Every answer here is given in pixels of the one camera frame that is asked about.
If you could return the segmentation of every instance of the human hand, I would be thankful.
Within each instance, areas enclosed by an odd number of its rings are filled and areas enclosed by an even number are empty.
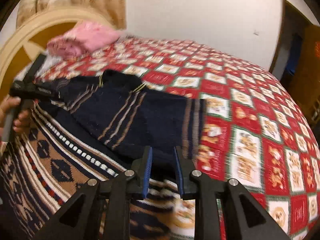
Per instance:
[[[4,120],[5,117],[7,115],[7,112],[13,108],[13,107],[17,107],[21,102],[21,98],[18,97],[7,97],[5,98],[1,104],[0,104],[0,137],[2,137],[2,133],[3,133],[3,126],[4,126]],[[18,118],[15,119],[13,121],[13,130],[16,133],[23,133],[25,132],[29,126],[30,126],[30,121],[31,121],[31,111],[30,109],[25,109],[22,110],[19,115]]]

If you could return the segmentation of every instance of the bed headboard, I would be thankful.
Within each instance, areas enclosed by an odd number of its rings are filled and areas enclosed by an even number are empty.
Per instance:
[[[106,16],[95,9],[64,6],[35,15],[16,30],[0,50],[0,100],[7,95],[17,73],[45,50],[51,38],[84,20],[111,26]]]

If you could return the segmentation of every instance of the door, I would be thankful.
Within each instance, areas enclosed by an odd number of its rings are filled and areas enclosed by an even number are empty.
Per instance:
[[[305,30],[298,66],[288,92],[308,122],[314,123],[315,119],[312,119],[312,116],[317,111],[319,105],[317,101],[320,96],[320,27],[318,26],[310,25]]]

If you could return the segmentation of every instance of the silver bolt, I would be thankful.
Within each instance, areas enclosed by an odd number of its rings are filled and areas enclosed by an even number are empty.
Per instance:
[[[134,171],[133,170],[127,170],[124,173],[127,177],[132,177],[134,175]]]
[[[232,186],[237,186],[238,185],[238,181],[236,179],[229,179],[229,184]]]
[[[202,175],[202,172],[198,171],[198,170],[194,170],[194,171],[192,171],[192,175],[195,177],[200,177]]]
[[[98,181],[96,179],[89,179],[88,180],[88,185],[89,186],[94,186],[98,183]]]

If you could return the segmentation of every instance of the pink blanket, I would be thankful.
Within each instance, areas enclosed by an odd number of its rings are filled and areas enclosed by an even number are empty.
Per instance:
[[[64,60],[92,53],[119,39],[121,32],[96,22],[82,22],[65,34],[51,39],[47,49]]]

